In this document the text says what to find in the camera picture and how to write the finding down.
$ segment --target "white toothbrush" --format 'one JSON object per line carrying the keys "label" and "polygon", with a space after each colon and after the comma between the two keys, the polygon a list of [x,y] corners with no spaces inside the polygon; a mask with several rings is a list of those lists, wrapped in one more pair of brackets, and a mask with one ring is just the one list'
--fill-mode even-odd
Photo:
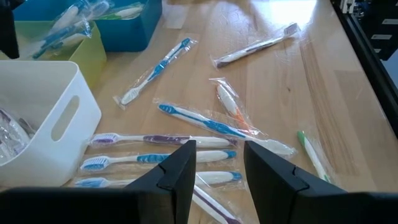
{"label": "white toothbrush", "polygon": [[[242,175],[235,171],[208,171],[208,172],[197,172],[195,176],[195,183],[201,184],[223,184],[227,182],[235,182],[242,179]],[[103,177],[92,177],[75,182],[75,187],[89,187],[89,188],[100,188],[100,187],[111,187],[111,186],[125,186],[135,181],[135,179],[129,180],[107,180]]]}
{"label": "white toothbrush", "polygon": [[73,21],[76,19],[77,14],[81,9],[83,9],[84,4],[76,4],[74,6],[69,7],[67,11],[55,22],[52,26],[49,34],[53,34],[60,29],[68,27],[73,24]]}
{"label": "white toothbrush", "polygon": [[234,101],[234,98],[229,94],[228,90],[221,84],[217,86],[217,94],[220,98],[221,103],[227,109],[228,113],[236,120],[239,121],[240,127],[244,130],[250,131],[250,127],[247,124],[242,112],[240,111],[238,105]]}
{"label": "white toothbrush", "polygon": [[328,174],[326,173],[325,168],[323,168],[322,163],[319,160],[319,157],[317,156],[314,148],[312,147],[310,141],[305,136],[304,132],[297,131],[297,137],[298,137],[298,140],[300,140],[301,145],[305,148],[308,156],[310,157],[310,159],[315,167],[315,170],[318,173],[319,178],[331,183],[330,178],[329,178]]}
{"label": "white toothbrush", "polygon": [[105,16],[101,16],[99,19],[133,19],[142,12],[144,8],[143,4],[133,4],[130,8],[125,8],[122,10],[115,9],[113,13],[107,14]]}
{"label": "white toothbrush", "polygon": [[126,94],[121,98],[120,104],[122,105],[127,105],[130,103],[132,100],[134,100],[139,93],[144,89],[145,86],[147,86],[148,83],[150,83],[152,80],[154,80],[156,77],[158,77],[164,69],[169,65],[169,63],[174,59],[176,55],[178,55],[179,52],[181,52],[192,40],[190,38],[186,38],[181,43],[179,43],[177,46],[175,46],[165,57],[164,59],[156,65],[156,67],[153,69],[152,73],[137,87],[131,88],[130,90],[127,91]]}
{"label": "white toothbrush", "polygon": [[230,147],[237,144],[236,140],[206,137],[206,136],[165,136],[159,134],[139,135],[139,136],[122,136],[116,133],[95,134],[90,145],[93,147],[105,147],[116,144],[120,141],[144,141],[159,144],[176,144],[183,145],[189,140],[196,140],[197,147]]}
{"label": "white toothbrush", "polygon": [[291,35],[295,34],[298,30],[299,30],[299,27],[298,27],[297,23],[293,23],[293,24],[289,25],[288,27],[286,27],[284,29],[284,35],[282,37],[278,37],[278,38],[275,38],[275,39],[262,41],[262,42],[260,42],[258,44],[248,46],[245,49],[239,50],[239,51],[234,52],[232,54],[225,55],[224,57],[221,57],[221,58],[219,58],[219,59],[217,59],[215,61],[216,67],[217,68],[224,67],[226,65],[229,65],[231,62],[236,61],[237,59],[245,57],[245,56],[247,56],[249,54],[253,54],[254,52],[262,50],[262,49],[264,49],[266,47],[270,47],[270,46],[275,45],[275,44],[277,44],[279,42],[282,42],[283,40],[289,38]]}
{"label": "white toothbrush", "polygon": [[234,136],[237,138],[241,138],[243,140],[254,141],[257,144],[260,144],[263,147],[265,147],[266,149],[270,150],[271,152],[279,154],[279,155],[291,156],[292,154],[295,153],[294,148],[288,147],[279,141],[275,141],[272,139],[268,139],[268,140],[256,139],[252,136],[249,136],[247,134],[240,132],[236,128],[233,128],[233,127],[228,126],[221,122],[213,121],[213,120],[208,119],[198,113],[195,113],[195,112],[183,109],[183,108],[179,108],[179,107],[172,106],[172,105],[166,105],[166,104],[160,104],[158,106],[158,108],[167,114],[170,114],[176,118],[180,118],[184,121],[188,121],[189,123],[195,124],[199,127],[202,127],[205,129],[210,129],[210,130],[215,131],[220,134],[225,134],[228,136]]}
{"label": "white toothbrush", "polygon": [[[119,162],[145,162],[145,163],[159,163],[168,158],[170,154],[143,154],[140,156],[126,156],[126,157],[108,157],[97,156],[86,159],[81,165],[81,170],[98,171],[107,168],[107,166]],[[214,150],[214,151],[199,151],[197,152],[197,162],[214,162],[224,159],[236,157],[236,152],[232,150]]]}
{"label": "white toothbrush", "polygon": [[211,215],[215,220],[222,224],[240,224],[241,222],[235,218],[224,206],[218,203],[214,198],[208,195],[198,186],[194,186],[192,200],[199,205],[207,214]]}

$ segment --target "yellow plastic bin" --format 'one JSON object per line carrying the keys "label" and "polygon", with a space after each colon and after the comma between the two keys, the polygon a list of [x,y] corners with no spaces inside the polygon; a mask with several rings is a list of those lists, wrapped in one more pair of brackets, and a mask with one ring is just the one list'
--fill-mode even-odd
{"label": "yellow plastic bin", "polygon": [[[19,48],[23,48],[33,38],[43,35],[51,28],[50,21],[15,21]],[[106,54],[101,41],[101,34],[95,24],[92,26],[92,37],[83,40],[78,46],[62,52],[60,55],[50,57],[50,60],[69,60],[79,65],[88,86],[92,89],[100,79],[106,64]]]}

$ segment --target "packaged toothbrush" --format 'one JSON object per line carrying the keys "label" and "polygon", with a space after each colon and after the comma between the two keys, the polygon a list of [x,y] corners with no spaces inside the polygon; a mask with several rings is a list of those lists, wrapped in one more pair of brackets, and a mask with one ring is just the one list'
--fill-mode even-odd
{"label": "packaged toothbrush", "polygon": [[[21,49],[21,57],[37,60],[43,56],[46,51],[50,49],[59,49],[61,46],[65,45],[65,42],[69,42],[69,45],[75,44],[75,39],[80,39],[80,35],[91,37],[90,24],[86,20],[60,29],[59,31],[54,32],[43,39],[23,47]],[[48,58],[52,54],[53,53],[50,52],[46,55],[46,57]]]}
{"label": "packaged toothbrush", "polygon": [[290,38],[292,35],[294,35],[298,31],[300,31],[300,28],[297,25],[297,23],[291,23],[287,27],[284,28],[283,35],[281,35],[279,37],[275,37],[273,39],[257,41],[253,44],[250,44],[250,45],[244,47],[243,49],[240,49],[240,50],[237,50],[234,52],[230,52],[222,57],[212,60],[213,65],[216,68],[222,68],[240,58],[243,58],[247,55],[253,54],[257,51],[260,51],[267,47],[273,46],[275,44],[278,44],[278,43],[284,41],[285,39]]}
{"label": "packaged toothbrush", "polygon": [[140,15],[144,6],[145,5],[141,2],[135,2],[128,6],[118,7],[109,10],[105,15],[101,16],[98,19],[104,19],[104,20],[135,19]]}
{"label": "packaged toothbrush", "polygon": [[[114,174],[134,171],[142,172],[164,161],[176,150],[175,147],[130,147],[129,151],[102,151],[83,157],[81,174]],[[200,149],[197,151],[197,170],[234,170],[238,152],[235,149]]]}
{"label": "packaged toothbrush", "polygon": [[230,148],[237,145],[237,140],[219,138],[213,136],[187,136],[182,134],[117,134],[99,133],[93,135],[88,145],[93,148],[113,147],[135,142],[145,142],[150,144],[161,144],[169,146],[181,146],[189,140],[196,140],[197,148]]}
{"label": "packaged toothbrush", "polygon": [[140,92],[150,83],[160,76],[164,70],[183,54],[187,53],[197,41],[191,38],[185,38],[179,42],[154,68],[147,70],[134,84],[127,89],[120,96],[114,96],[113,99],[122,109],[126,109],[126,106],[136,99]]}
{"label": "packaged toothbrush", "polygon": [[229,122],[222,122],[219,119],[213,119],[190,108],[183,108],[158,100],[155,100],[155,103],[157,103],[158,109],[160,109],[165,114],[184,120],[192,125],[207,129],[209,131],[213,131],[214,133],[224,135],[226,137],[238,138],[242,139],[243,141],[254,141],[283,158],[289,159],[297,153],[297,151],[293,147],[290,147],[280,141],[276,141],[274,139],[261,139],[258,137],[259,135],[250,135],[261,133],[260,131],[258,131],[258,129],[254,127],[250,127],[250,133],[248,133],[244,129],[235,127],[233,124],[237,123],[237,120],[229,116],[224,116],[229,118],[227,119],[229,120]]}
{"label": "packaged toothbrush", "polygon": [[77,0],[55,18],[49,34],[56,33],[82,20],[92,21],[97,19],[109,11],[113,5],[113,2],[109,0],[96,0],[90,2],[87,0]]}
{"label": "packaged toothbrush", "polygon": [[238,126],[251,134],[251,122],[238,94],[225,78],[211,78],[216,85],[216,94],[226,113],[238,121]]}
{"label": "packaged toothbrush", "polygon": [[[71,181],[70,186],[84,188],[122,188],[134,182],[141,175],[142,174],[131,174],[128,172],[96,174],[77,177]],[[199,186],[209,185],[217,190],[244,189],[242,173],[237,170],[199,171],[196,173],[195,183]]]}

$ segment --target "blue plastic bin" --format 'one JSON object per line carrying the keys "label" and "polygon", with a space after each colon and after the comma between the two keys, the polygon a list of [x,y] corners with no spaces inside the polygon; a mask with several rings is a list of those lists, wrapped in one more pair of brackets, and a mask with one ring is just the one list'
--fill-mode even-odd
{"label": "blue plastic bin", "polygon": [[[28,0],[14,10],[16,21],[52,21],[74,0]],[[98,20],[96,24],[107,52],[145,50],[162,15],[162,0],[112,0],[115,7],[145,4],[140,16],[130,20]]]}

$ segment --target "wooden table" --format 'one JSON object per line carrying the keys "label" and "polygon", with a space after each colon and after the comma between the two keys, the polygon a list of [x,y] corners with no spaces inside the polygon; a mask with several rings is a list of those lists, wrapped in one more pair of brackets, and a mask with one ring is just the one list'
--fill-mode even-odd
{"label": "wooden table", "polygon": [[[293,39],[225,68],[213,67],[210,55],[219,57],[273,37],[290,22],[297,22],[302,30]],[[199,43],[121,110],[112,97],[184,37]],[[256,128],[298,150],[291,160],[294,164],[316,174],[296,137],[298,130],[304,130],[318,153],[328,159],[336,185],[348,191],[398,190],[397,139],[329,0],[164,0],[163,15],[147,50],[108,54],[95,90],[103,112],[96,132],[214,135],[161,113],[152,101],[158,98],[224,113],[208,80],[216,77],[227,78]],[[132,147],[121,151],[139,150]],[[238,150],[242,167],[242,149]],[[88,154],[97,152],[90,149]],[[234,211],[245,223],[258,222],[249,193],[218,194],[238,208]],[[189,223],[211,220],[192,205]]]}

